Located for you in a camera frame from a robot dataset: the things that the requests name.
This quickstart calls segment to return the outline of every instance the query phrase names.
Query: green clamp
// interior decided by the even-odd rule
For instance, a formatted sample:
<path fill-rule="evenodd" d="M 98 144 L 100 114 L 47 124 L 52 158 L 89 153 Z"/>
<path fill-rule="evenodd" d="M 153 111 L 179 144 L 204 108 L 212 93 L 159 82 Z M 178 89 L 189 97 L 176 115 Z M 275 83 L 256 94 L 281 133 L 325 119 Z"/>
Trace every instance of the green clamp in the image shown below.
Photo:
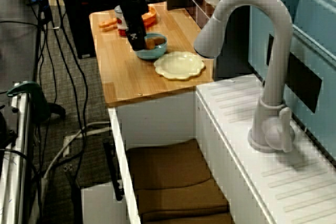
<path fill-rule="evenodd" d="M 24 81 L 7 91 L 8 97 L 14 97 L 18 94 L 29 93 L 34 105 L 33 120 L 39 124 L 51 116 L 48 102 L 43 94 L 39 84 L 33 81 Z"/>

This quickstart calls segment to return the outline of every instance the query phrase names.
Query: faucet handle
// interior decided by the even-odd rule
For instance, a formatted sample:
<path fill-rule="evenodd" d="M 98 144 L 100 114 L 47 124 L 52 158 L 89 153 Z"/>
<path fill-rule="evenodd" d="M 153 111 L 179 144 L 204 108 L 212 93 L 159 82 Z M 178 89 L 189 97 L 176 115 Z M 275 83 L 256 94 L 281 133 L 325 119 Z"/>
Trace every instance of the faucet handle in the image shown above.
<path fill-rule="evenodd" d="M 293 144 L 290 135 L 291 130 L 290 119 L 292 118 L 292 111 L 290 110 L 290 108 L 286 107 L 280 111 L 279 117 L 282 126 L 282 135 L 281 135 L 282 150 L 284 152 L 291 152 L 293 149 Z"/>

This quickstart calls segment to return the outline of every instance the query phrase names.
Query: black cable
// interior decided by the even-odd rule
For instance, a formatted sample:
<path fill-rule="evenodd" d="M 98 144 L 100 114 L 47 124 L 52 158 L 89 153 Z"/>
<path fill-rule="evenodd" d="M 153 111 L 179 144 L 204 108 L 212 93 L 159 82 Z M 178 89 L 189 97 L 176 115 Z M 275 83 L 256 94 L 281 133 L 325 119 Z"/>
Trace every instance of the black cable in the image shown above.
<path fill-rule="evenodd" d="M 41 41 L 40 41 L 40 43 L 39 43 L 39 44 L 40 44 L 40 51 L 41 51 L 41 53 L 40 53 L 40 56 L 39 56 L 39 58 L 38 58 L 38 62 L 40 61 L 40 58 L 42 58 L 42 62 L 41 62 L 40 68 L 39 68 L 39 82 L 40 82 L 40 87 L 41 87 L 41 89 L 42 89 L 41 72 L 42 72 L 42 65 L 43 65 L 43 63 L 44 63 L 44 55 L 43 55 L 43 51 L 44 51 L 44 47 L 45 47 L 45 45 L 46 45 L 46 40 L 47 40 L 47 38 L 46 38 L 46 32 L 45 32 L 43 46 L 41 47 Z"/>
<path fill-rule="evenodd" d="M 59 17 L 62 18 L 62 13 L 61 13 L 61 8 L 60 8 L 60 4 L 59 4 L 59 0 L 56 0 L 57 2 L 57 7 L 58 7 L 58 14 L 59 14 Z M 63 20 L 61 19 L 61 24 L 60 24 L 60 27 L 63 31 L 63 34 L 65 36 L 65 39 L 70 47 L 70 50 L 71 50 L 71 53 L 72 53 L 72 56 L 74 58 L 74 61 L 75 61 L 75 64 L 77 66 L 77 68 L 79 69 L 82 77 L 83 77 L 83 81 L 84 81 L 84 84 L 85 84 L 85 90 L 86 90 L 86 97 L 85 97 L 85 102 L 84 102 L 84 106 L 83 106 L 83 124 L 84 124 L 84 131 L 82 129 L 82 127 L 80 127 L 80 130 L 81 130 L 81 133 L 82 133 L 82 136 L 83 136 L 83 146 L 82 146 L 82 153 L 79 157 L 79 162 L 78 162 L 78 166 L 77 166 L 77 169 L 76 169 L 76 173 L 75 173 L 75 176 L 74 178 L 76 179 L 77 178 L 77 175 L 78 175 L 78 172 L 79 172 L 79 169 L 80 169 L 80 165 L 81 165 L 81 162 L 82 162 L 82 159 L 83 159 L 83 154 L 84 154 L 84 151 L 85 151 L 85 147 L 86 147 L 86 142 L 87 142 L 87 136 L 86 136 L 86 106 L 87 106 L 87 102 L 88 102 L 88 98 L 89 98 L 89 92 L 88 92 L 88 84 L 86 82 L 86 77 L 85 77 L 85 74 L 83 72 L 83 70 L 80 68 L 79 66 L 79 63 L 77 61 L 77 58 L 76 58 L 76 55 L 75 55 L 75 51 L 70 43 L 70 40 L 67 36 L 67 33 L 65 31 L 65 28 L 64 28 L 64 25 L 63 25 Z"/>
<path fill-rule="evenodd" d="M 52 23 L 52 26 L 55 27 L 55 23 L 53 20 L 51 20 L 51 23 Z M 76 110 L 77 110 L 77 118 L 78 118 L 78 123 L 79 123 L 79 127 L 81 129 L 81 133 L 83 136 L 85 136 L 86 134 L 84 134 L 85 131 L 83 131 L 82 129 L 82 122 L 81 122 L 81 119 L 80 119 L 80 114 L 79 114 L 79 105 L 78 105 L 78 97 L 77 97 L 77 91 L 76 91 L 76 86 L 75 86 L 75 83 L 73 81 L 73 78 L 72 78 L 72 75 L 70 73 L 70 70 L 69 70 L 69 67 L 66 63 L 66 60 L 65 60 L 65 57 L 64 57 L 64 53 L 63 53 L 63 50 L 61 48 L 61 44 L 59 42 L 59 38 L 58 38 L 58 35 L 56 33 L 56 30 L 54 30 L 54 34 L 55 34 L 55 37 L 56 37 L 56 41 L 57 41 L 57 44 L 58 44 L 58 47 L 59 47 L 59 50 L 60 50 L 60 53 L 61 53 L 61 57 L 62 57 L 62 60 L 64 62 L 64 65 L 66 67 L 66 70 L 67 70 L 67 73 L 68 73 L 68 76 L 70 78 L 70 82 L 71 82 L 71 85 L 72 85 L 72 89 L 74 90 L 74 95 L 75 95 L 75 103 L 76 103 Z"/>
<path fill-rule="evenodd" d="M 38 143 L 38 146 L 39 146 L 38 148 L 38 165 L 39 165 L 38 172 L 39 172 L 40 170 L 42 170 L 42 163 L 41 163 L 41 145 L 42 145 L 41 141 L 42 139 L 41 139 L 40 125 L 37 125 L 36 128 L 37 128 L 38 141 L 39 141 Z"/>
<path fill-rule="evenodd" d="M 32 164 L 32 162 L 30 161 L 30 159 L 23 153 L 15 151 L 15 150 L 11 150 L 11 149 L 0 149 L 0 152 L 11 152 L 14 154 L 19 155 L 20 157 L 24 158 L 28 165 L 30 166 L 30 168 L 33 170 L 34 174 L 36 177 L 38 177 L 38 173 L 36 171 L 36 167 Z M 39 208 L 39 212 L 40 212 L 40 220 L 42 220 L 42 203 L 41 203 L 41 183 L 40 180 L 37 179 L 36 180 L 36 186 L 37 186 L 37 201 L 38 201 L 38 208 Z"/>
<path fill-rule="evenodd" d="M 43 29 L 37 24 L 29 23 L 29 22 L 20 22 L 20 21 L 14 21 L 14 20 L 5 20 L 5 21 L 0 21 L 0 23 L 18 23 L 18 24 L 23 24 L 23 25 L 32 25 L 36 26 L 37 28 Z"/>
<path fill-rule="evenodd" d="M 52 68 L 52 75 L 54 76 L 54 86 L 55 86 L 55 98 L 54 98 L 54 104 L 57 101 L 57 84 L 56 84 L 56 76 L 55 76 L 55 67 L 54 67 L 54 63 L 53 63 L 53 59 L 51 58 L 51 54 L 50 54 L 50 50 L 49 50 L 49 44 L 48 44 L 48 26 L 46 28 L 46 44 L 47 44 L 47 51 L 48 51 L 48 55 L 49 55 L 49 59 L 51 62 L 51 68 Z M 48 135 L 48 130 L 49 130 L 49 126 L 50 126 L 50 120 L 51 117 L 49 117 L 48 123 L 47 123 L 47 127 L 46 127 L 46 134 L 45 134 L 45 139 L 44 139 L 44 147 L 43 147 L 43 151 L 42 151 L 42 160 L 41 160 L 41 167 L 39 170 L 39 173 L 42 171 L 42 166 L 44 163 L 44 155 L 45 155 L 45 150 L 46 150 L 46 145 L 47 145 L 47 135 Z"/>
<path fill-rule="evenodd" d="M 28 2 L 29 2 L 29 6 L 30 6 L 30 8 L 31 8 L 31 11 L 34 13 L 35 18 L 37 19 L 37 22 L 39 22 L 38 15 L 36 15 L 36 12 L 35 12 L 35 10 L 34 10 L 34 8 L 33 8 L 32 1 L 31 1 L 31 0 L 28 0 Z"/>
<path fill-rule="evenodd" d="M 55 75 L 54 62 L 52 61 L 53 59 L 52 59 L 52 57 L 51 57 L 50 50 L 49 50 L 49 44 L 48 44 L 48 26 L 47 26 L 47 29 L 46 29 L 46 38 L 47 38 L 47 41 L 46 41 L 46 44 L 47 44 L 47 51 L 48 51 L 48 56 L 49 56 L 50 63 L 51 63 L 52 75 L 53 75 L 53 78 L 54 78 L 54 87 L 55 87 L 55 98 L 54 98 L 54 103 L 56 103 L 56 101 L 57 101 L 57 83 L 56 83 L 56 75 Z"/>
<path fill-rule="evenodd" d="M 61 26 L 63 25 L 63 20 L 64 20 L 64 17 L 65 17 L 65 15 L 66 15 L 66 13 L 67 13 L 67 10 L 65 10 L 65 12 L 64 12 L 64 14 L 63 14 L 63 16 L 62 16 L 62 19 L 61 19 Z"/>

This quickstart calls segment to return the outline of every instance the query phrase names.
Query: blue bowl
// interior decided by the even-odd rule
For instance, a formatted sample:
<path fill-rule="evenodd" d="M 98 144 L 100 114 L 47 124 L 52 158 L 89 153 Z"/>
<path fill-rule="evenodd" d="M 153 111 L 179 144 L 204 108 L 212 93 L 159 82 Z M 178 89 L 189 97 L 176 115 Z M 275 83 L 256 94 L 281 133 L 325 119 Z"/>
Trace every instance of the blue bowl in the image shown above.
<path fill-rule="evenodd" d="M 163 56 L 164 53 L 167 51 L 167 38 L 165 36 L 163 36 L 162 34 L 157 34 L 157 33 L 147 33 L 147 36 L 145 37 L 145 39 L 149 39 L 152 37 L 164 38 L 166 42 L 155 46 L 155 48 L 152 50 L 144 49 L 140 51 L 135 51 L 136 56 L 138 56 L 140 59 L 143 59 L 143 60 L 158 59 L 159 57 Z"/>

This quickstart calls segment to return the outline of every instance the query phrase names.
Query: wooden countertop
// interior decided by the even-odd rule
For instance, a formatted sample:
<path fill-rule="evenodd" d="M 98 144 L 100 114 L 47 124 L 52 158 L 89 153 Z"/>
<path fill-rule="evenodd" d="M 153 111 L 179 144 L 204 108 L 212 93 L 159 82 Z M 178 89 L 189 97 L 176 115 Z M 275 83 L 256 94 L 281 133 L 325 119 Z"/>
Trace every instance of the wooden countertop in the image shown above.
<path fill-rule="evenodd" d="M 167 37 L 167 52 L 193 52 L 193 43 L 201 31 L 185 9 L 168 11 L 166 3 L 153 5 L 157 12 L 156 24 L 147 32 L 158 32 Z M 91 30 L 107 107 L 121 106 L 153 98 L 193 90 L 196 85 L 212 82 L 213 60 L 203 58 L 205 69 L 198 77 L 173 81 L 155 72 L 155 60 L 142 60 L 132 50 L 128 40 L 118 35 L 117 29 L 102 32 L 98 23 L 114 11 L 92 13 Z"/>

